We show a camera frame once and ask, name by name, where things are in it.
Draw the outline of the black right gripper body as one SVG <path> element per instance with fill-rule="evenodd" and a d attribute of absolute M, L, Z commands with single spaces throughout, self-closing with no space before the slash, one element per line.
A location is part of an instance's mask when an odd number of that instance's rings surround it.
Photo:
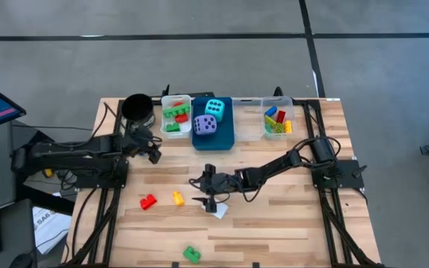
<path fill-rule="evenodd" d="M 200 183 L 200 190 L 208 195 L 206 198 L 209 202 L 205 205 L 205 211 L 208 213 L 216 212 L 217 201 L 215 200 L 215 195 L 238 192 L 239 179 L 227 173 L 217 173 L 216 167 L 211 164 L 206 164 L 204 171 L 206 176 L 204 181 Z"/>

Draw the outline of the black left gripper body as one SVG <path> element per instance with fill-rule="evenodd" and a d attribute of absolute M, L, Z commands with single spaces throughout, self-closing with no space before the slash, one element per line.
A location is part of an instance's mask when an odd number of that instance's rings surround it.
<path fill-rule="evenodd" d="M 135 130 L 127 130 L 122 138 L 122 154 L 134 157 L 141 151 L 150 151 L 148 160 L 152 164 L 157 164 L 161 158 L 162 139 L 155 136 L 148 128 L 139 127 Z"/>

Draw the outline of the long green toy brick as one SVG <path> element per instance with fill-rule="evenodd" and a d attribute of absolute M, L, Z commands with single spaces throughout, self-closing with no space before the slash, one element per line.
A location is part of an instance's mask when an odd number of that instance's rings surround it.
<path fill-rule="evenodd" d="M 163 109 L 162 113 L 165 118 L 176 117 L 178 115 L 183 115 L 189 113 L 191 110 L 191 105 L 189 103 L 180 104 L 178 106 L 172 106 L 167 109 Z"/>

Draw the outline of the red stepped toy brick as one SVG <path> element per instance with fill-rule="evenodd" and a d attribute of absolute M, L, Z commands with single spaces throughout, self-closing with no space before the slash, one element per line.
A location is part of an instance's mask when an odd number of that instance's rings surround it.
<path fill-rule="evenodd" d="M 142 198 L 140 200 L 140 206 L 144 211 L 148 210 L 156 203 L 157 203 L 157 199 L 152 194 L 148 194 L 145 198 Z"/>

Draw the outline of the purple foam dice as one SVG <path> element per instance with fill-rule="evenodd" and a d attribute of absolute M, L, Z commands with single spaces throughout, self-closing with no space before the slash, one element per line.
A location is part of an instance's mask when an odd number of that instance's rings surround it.
<path fill-rule="evenodd" d="M 198 115 L 194 118 L 193 127 L 197 135 L 211 135 L 217 130 L 217 121 L 213 115 Z"/>

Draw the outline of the green stepped toy brick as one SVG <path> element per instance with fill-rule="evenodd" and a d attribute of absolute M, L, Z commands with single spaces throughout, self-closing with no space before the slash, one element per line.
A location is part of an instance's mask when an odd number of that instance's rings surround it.
<path fill-rule="evenodd" d="M 196 251 L 192 246 L 188 246 L 183 251 L 183 256 L 187 258 L 192 264 L 198 264 L 200 262 L 201 254 Z"/>

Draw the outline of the mint foam dice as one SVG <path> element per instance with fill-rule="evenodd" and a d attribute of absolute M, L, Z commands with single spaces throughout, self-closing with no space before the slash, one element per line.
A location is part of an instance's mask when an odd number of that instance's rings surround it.
<path fill-rule="evenodd" d="M 216 122 L 221 122 L 223 120 L 224 110 L 225 103 L 218 99 L 208 100 L 205 106 L 205 114 L 212 115 Z"/>

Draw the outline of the black cup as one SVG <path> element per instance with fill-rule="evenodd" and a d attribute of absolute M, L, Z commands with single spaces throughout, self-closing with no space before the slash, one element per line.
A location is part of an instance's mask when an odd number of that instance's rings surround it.
<path fill-rule="evenodd" d="M 151 97 L 140 93 L 129 96 L 121 105 L 121 114 L 131 130 L 152 127 L 156 120 L 153 110 Z"/>

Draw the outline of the teal plastic tray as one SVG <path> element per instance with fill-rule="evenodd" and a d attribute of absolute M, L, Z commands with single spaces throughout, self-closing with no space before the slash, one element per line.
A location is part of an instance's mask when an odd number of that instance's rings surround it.
<path fill-rule="evenodd" d="M 198 135 L 195 133 L 194 119 L 205 114 L 206 104 L 210 100 L 221 101 L 225 104 L 223 119 L 213 134 Z M 200 97 L 192 101 L 192 130 L 191 143 L 196 150 L 231 150 L 235 143 L 233 102 L 229 97 L 209 98 Z"/>

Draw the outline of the white plastic bin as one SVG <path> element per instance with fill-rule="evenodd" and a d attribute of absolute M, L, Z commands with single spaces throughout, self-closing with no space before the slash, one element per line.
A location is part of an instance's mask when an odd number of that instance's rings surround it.
<path fill-rule="evenodd" d="M 189 103 L 191 105 L 191 97 L 189 95 L 167 95 L 162 97 L 161 103 L 162 103 L 162 110 L 167 109 L 173 106 L 176 102 L 183 102 L 183 103 Z M 165 130 L 165 126 L 167 124 L 176 123 L 175 117 L 165 118 L 162 113 L 162 123 L 160 127 L 160 131 L 166 136 L 166 138 L 171 139 L 177 139 L 177 138 L 189 138 L 191 135 L 191 129 L 192 129 L 192 123 L 191 123 L 191 110 L 188 115 L 188 121 L 185 123 L 179 124 L 180 131 L 179 132 L 173 132 L 173 133 L 167 133 Z"/>

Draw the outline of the clear plastic bin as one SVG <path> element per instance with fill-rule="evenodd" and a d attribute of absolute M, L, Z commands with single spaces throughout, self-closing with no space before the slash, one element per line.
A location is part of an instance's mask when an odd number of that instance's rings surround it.
<path fill-rule="evenodd" d="M 281 139 L 285 140 L 285 139 L 293 138 L 293 133 L 296 128 L 296 118 L 295 118 L 294 105 L 293 105 L 292 99 L 288 96 L 265 97 L 261 99 L 261 108 L 263 113 L 265 113 L 272 106 L 277 107 L 277 112 L 279 110 L 283 110 L 286 112 L 284 123 L 286 122 L 286 120 L 292 121 L 293 132 L 278 134 L 278 133 L 275 133 L 275 128 L 271 128 L 273 132 L 272 133 L 266 132 L 265 137 L 271 140 L 281 140 Z M 274 121 L 276 120 L 277 112 L 275 115 L 271 116 L 271 118 Z"/>
<path fill-rule="evenodd" d="M 265 134 L 261 99 L 233 98 L 236 141 L 258 141 Z"/>

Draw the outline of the white printed paper sheet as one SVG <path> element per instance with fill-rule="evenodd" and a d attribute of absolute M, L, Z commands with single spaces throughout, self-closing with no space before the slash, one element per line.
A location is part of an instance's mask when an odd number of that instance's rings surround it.
<path fill-rule="evenodd" d="M 33 207 L 35 244 L 40 254 L 46 255 L 68 234 L 71 220 L 71 216 Z"/>

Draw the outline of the black computer mouse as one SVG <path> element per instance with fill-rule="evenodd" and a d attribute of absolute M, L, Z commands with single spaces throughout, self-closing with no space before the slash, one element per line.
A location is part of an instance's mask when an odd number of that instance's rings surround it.
<path fill-rule="evenodd" d="M 17 255 L 10 263 L 9 268 L 32 268 L 34 260 L 29 253 Z"/>

